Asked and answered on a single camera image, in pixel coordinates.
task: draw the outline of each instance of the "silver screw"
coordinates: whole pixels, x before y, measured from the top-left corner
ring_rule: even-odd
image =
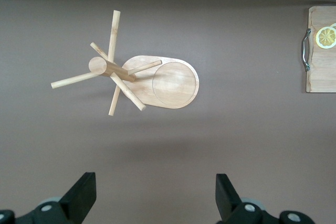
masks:
[[[46,211],[49,211],[51,208],[52,208],[51,205],[45,205],[44,207],[41,208],[41,211],[46,212]]]
[[[249,211],[249,212],[254,212],[254,211],[256,211],[256,208],[254,206],[250,205],[250,204],[246,204],[245,205],[245,210]]]
[[[293,213],[290,213],[287,215],[288,219],[292,220],[292,221],[295,221],[295,222],[300,222],[301,219],[298,215],[296,214],[293,214]]]

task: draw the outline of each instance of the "lime slice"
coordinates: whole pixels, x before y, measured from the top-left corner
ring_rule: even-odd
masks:
[[[336,29],[331,26],[322,27],[316,34],[316,43],[323,49],[329,49],[335,46]]]

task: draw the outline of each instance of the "wooden tray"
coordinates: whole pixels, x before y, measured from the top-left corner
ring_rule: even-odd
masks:
[[[322,28],[336,23],[336,6],[314,6],[309,9],[310,71],[307,71],[307,92],[336,92],[336,46],[323,49],[316,43],[316,34]]]
[[[159,56],[135,56],[122,66],[130,70],[161,60],[162,65],[136,73],[127,87],[144,103],[168,109],[179,109],[191,103],[198,92],[199,79],[195,69],[179,59]]]

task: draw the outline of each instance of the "yellow citrus slice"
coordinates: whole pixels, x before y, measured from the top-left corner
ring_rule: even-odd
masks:
[[[320,48],[328,49],[336,45],[336,29],[331,26],[322,27],[316,34],[316,43]]]

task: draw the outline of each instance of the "wooden base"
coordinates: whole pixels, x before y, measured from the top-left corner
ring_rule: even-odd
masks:
[[[197,95],[199,79],[195,69],[179,59],[159,56],[135,56],[122,66],[131,70],[161,60],[162,65],[136,74],[128,88],[144,103],[168,109],[179,109],[191,103]]]

